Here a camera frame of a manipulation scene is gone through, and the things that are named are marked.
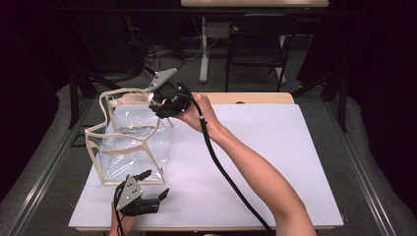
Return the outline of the black metal stand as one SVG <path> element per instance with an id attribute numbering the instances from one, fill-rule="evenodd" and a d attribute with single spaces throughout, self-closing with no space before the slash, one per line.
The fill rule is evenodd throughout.
<path id="1" fill-rule="evenodd" d="M 321 83 L 326 83 L 321 98 L 322 101 L 333 101 L 336 94 L 338 94 L 337 100 L 337 124 L 341 130 L 346 133 L 346 102 L 347 102 L 347 89 L 348 89 L 348 77 L 347 72 L 343 69 L 337 69 L 331 71 L 324 76 L 312 81 L 309 84 L 303 85 L 295 91 L 291 92 L 293 97 L 298 97 L 307 91 L 313 89 Z"/>
<path id="2" fill-rule="evenodd" d="M 70 78 L 71 121 L 69 129 L 73 129 L 80 120 L 79 91 L 81 91 L 86 98 L 95 98 L 97 96 L 97 91 L 93 86 L 94 83 L 99 83 L 108 89 L 120 88 L 95 71 L 89 52 L 89 46 L 85 41 L 83 33 L 80 31 L 79 26 L 75 21 L 71 20 L 71 24 L 73 25 L 73 28 L 67 30 L 67 32 L 72 31 L 74 33 L 72 42 L 68 42 L 73 64 Z"/>

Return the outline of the black folding chair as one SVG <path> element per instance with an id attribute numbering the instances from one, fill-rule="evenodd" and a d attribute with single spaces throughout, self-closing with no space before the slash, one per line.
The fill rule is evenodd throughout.
<path id="1" fill-rule="evenodd" d="M 243 14 L 233 19 L 228 30 L 228 47 L 225 64 L 225 90 L 229 89 L 230 67 L 247 66 L 276 68 L 280 91 L 292 38 L 297 34 L 299 21 L 283 14 Z"/>

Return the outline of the person's right hand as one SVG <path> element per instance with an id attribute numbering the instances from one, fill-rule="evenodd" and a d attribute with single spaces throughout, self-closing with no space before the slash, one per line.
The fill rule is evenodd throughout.
<path id="1" fill-rule="evenodd" d="M 188 124 L 192 129 L 201 132 L 202 120 L 205 120 L 208 132 L 211 134 L 220 127 L 220 122 L 211 106 L 208 96 L 204 93 L 194 93 L 192 104 L 186 111 L 176 116 L 177 119 Z"/>

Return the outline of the clear plastic bag beige trim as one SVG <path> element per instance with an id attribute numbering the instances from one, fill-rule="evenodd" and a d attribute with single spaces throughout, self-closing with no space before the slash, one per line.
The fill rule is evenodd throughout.
<path id="1" fill-rule="evenodd" d="M 139 88 L 104 92 L 98 99 L 103 118 L 85 129 L 93 167 L 103 185 L 150 172 L 141 183 L 165 183 L 173 123 L 149 108 L 149 94 Z"/>

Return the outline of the dark curtain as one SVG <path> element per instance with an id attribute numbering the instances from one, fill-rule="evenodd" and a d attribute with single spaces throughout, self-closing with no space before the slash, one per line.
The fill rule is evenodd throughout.
<path id="1" fill-rule="evenodd" d="M 42 0 L 0 0 L 0 202 L 52 124 L 67 64 Z"/>
<path id="2" fill-rule="evenodd" d="M 348 95 L 362 108 L 374 160 L 417 217 L 417 0 L 328 1 L 332 12 L 364 16 L 322 21 L 297 79 L 309 84 L 360 44 Z"/>

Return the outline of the person's left hand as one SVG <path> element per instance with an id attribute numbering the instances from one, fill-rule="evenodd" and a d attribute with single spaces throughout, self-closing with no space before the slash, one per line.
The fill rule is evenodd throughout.
<path id="1" fill-rule="evenodd" d="M 120 236 L 120 230 L 123 230 L 127 236 L 136 224 L 136 216 L 124 216 L 119 210 L 115 210 L 114 203 L 111 203 L 111 226 L 108 236 Z"/>

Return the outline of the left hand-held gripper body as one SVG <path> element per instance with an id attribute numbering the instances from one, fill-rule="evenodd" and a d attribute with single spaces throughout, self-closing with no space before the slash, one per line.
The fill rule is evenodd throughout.
<path id="1" fill-rule="evenodd" d="M 159 211 L 160 200 L 144 200 L 142 195 L 144 190 L 139 185 L 139 181 L 134 176 L 128 176 L 117 188 L 114 197 L 114 206 L 123 215 L 137 216 Z"/>

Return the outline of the grey metal floor rail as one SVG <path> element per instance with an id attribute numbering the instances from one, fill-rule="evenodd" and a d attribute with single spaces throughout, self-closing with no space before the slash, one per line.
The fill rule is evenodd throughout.
<path id="1" fill-rule="evenodd" d="M 0 203 L 0 236 L 20 235 L 25 230 L 93 104 L 92 99 L 84 100 L 79 119 L 69 128 L 70 108 L 64 101 L 60 102 L 52 125 L 22 174 Z"/>
<path id="2" fill-rule="evenodd" d="M 325 108 L 330 115 L 331 123 L 335 126 L 335 130 L 346 148 L 351 170 L 355 175 L 359 188 L 361 189 L 362 195 L 379 228 L 381 236 L 397 236 L 380 197 L 378 196 L 348 133 L 344 132 L 338 123 L 335 106 L 331 102 L 325 102 Z"/>

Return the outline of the white desk with legs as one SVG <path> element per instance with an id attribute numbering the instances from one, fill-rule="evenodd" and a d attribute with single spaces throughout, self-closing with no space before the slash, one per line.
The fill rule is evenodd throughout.
<path id="1" fill-rule="evenodd" d="M 182 7 L 197 10 L 231 10 L 232 8 L 244 10 L 258 10 L 261 8 L 266 8 L 267 10 L 277 10 L 278 8 L 289 10 L 295 8 L 296 10 L 301 10 L 326 8 L 328 5 L 328 0 L 181 0 Z M 204 84 L 209 78 L 208 39 L 226 38 L 228 25 L 226 23 L 213 23 L 208 21 L 206 17 L 202 17 L 201 26 L 202 60 L 200 82 Z"/>

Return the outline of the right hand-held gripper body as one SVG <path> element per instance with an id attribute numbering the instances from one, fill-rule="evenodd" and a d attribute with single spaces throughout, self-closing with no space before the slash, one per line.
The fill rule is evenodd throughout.
<path id="1" fill-rule="evenodd" d="M 161 88 L 162 93 L 162 95 L 155 95 L 153 102 L 148 102 L 149 106 L 153 103 L 161 103 L 164 105 L 163 109 L 154 112 L 157 117 L 161 119 L 175 117 L 190 107 L 192 99 L 191 90 L 182 83 L 173 84 L 169 81 L 176 74 L 176 68 L 160 72 L 149 71 L 153 75 L 153 78 L 146 91 L 150 94 L 156 89 Z"/>

